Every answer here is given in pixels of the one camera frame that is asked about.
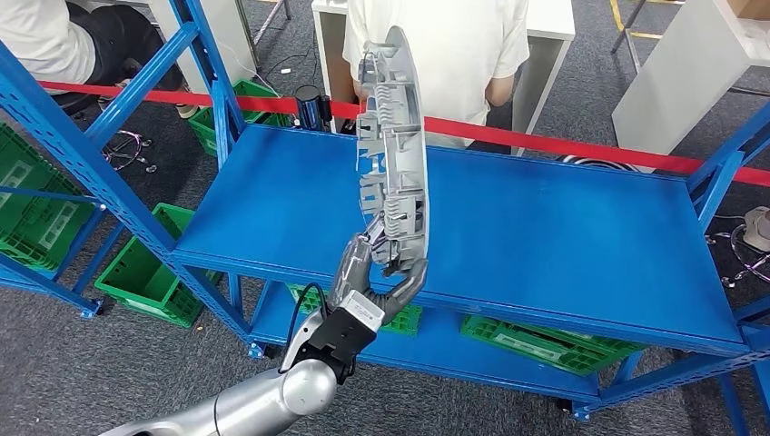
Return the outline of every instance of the red barrier tape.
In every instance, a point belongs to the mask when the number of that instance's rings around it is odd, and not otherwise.
[[[118,95],[123,88],[100,86],[95,84],[62,84],[40,81],[46,89],[76,92],[82,94]],[[144,100],[157,103],[196,104],[211,106],[212,99],[207,94],[180,93],[171,91],[150,91]],[[292,97],[261,98],[237,97],[238,106],[246,111],[274,112],[279,114],[297,114],[297,104]],[[361,112],[356,104],[331,102],[331,113],[341,118],[355,118]],[[623,164],[632,164],[657,168],[674,173],[689,174],[694,172],[703,161],[679,156],[666,156],[635,150],[624,150],[606,145],[580,143],[566,139],[548,138],[534,134],[521,134],[508,130],[495,129],[482,125],[467,124],[459,121],[425,117],[425,130],[436,134],[459,136],[485,143],[521,147],[553,154],[574,154],[593,159],[603,159]],[[770,187],[770,172],[754,168],[741,168],[735,175],[737,182]]]

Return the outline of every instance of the shelf leg caster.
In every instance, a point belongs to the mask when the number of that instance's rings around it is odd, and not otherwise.
[[[588,419],[591,417],[591,415],[584,411],[573,411],[572,417],[580,422],[588,422]]]
[[[264,357],[264,349],[257,342],[249,344],[249,357],[252,359],[261,359]]]
[[[566,413],[569,413],[578,421],[588,422],[590,414],[587,411],[584,411],[582,407],[579,407],[580,405],[578,405],[577,408],[575,406],[575,403],[570,400],[566,400],[564,398],[556,398],[556,407],[560,408]]]
[[[82,320],[92,320],[94,316],[99,314],[99,312],[102,311],[102,304],[104,304],[104,300],[91,300],[94,304],[96,304],[96,308],[94,310],[88,310],[83,309],[80,311],[80,319]]]

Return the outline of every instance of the blue shelf surface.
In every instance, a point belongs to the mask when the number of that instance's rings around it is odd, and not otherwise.
[[[249,126],[173,255],[331,283],[364,229],[355,138]],[[415,302],[718,355],[748,350],[685,182],[429,147],[428,280]],[[389,289],[378,271],[376,290]]]
[[[252,337],[283,345],[294,300],[280,282],[265,285]],[[298,316],[295,329],[306,315]],[[361,361],[532,391],[575,401],[598,400],[597,378],[580,377],[459,333],[462,315],[426,308],[417,336],[380,332]]]

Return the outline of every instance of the white t-shirt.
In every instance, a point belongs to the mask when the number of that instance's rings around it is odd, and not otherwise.
[[[384,43],[398,25],[414,58],[423,115],[483,125],[489,81],[512,76],[529,57],[527,8],[528,0],[348,0],[342,57],[358,80],[364,44]],[[469,144],[451,139],[428,143]]]
[[[84,84],[94,71],[91,36],[64,0],[0,0],[0,41],[37,80]]]

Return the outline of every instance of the table leg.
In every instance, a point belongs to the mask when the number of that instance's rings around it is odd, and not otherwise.
[[[670,154],[749,64],[713,0],[686,2],[612,113],[617,144]]]
[[[179,22],[168,1],[137,0],[136,3],[146,3],[161,28],[161,33],[168,38],[179,30]],[[241,25],[241,13],[237,2],[222,2],[220,0],[201,0],[201,6],[206,14],[209,27],[222,54],[222,61],[227,70],[228,78],[235,83],[239,79],[251,79],[256,71],[252,42],[246,29]],[[190,50],[185,50],[177,59],[177,65],[182,70],[184,79],[194,93],[208,94],[198,65]]]
[[[353,79],[350,76],[350,64],[342,59],[342,47],[345,44],[346,16],[313,11],[315,34],[318,39],[318,54],[323,74],[323,87],[331,100],[352,103],[355,101]],[[345,120],[331,119],[331,130],[337,133]]]
[[[564,63],[570,41],[531,36],[529,59],[522,66],[521,78],[513,93],[514,132],[531,134],[543,106]],[[511,153],[521,156],[523,149],[512,148]]]

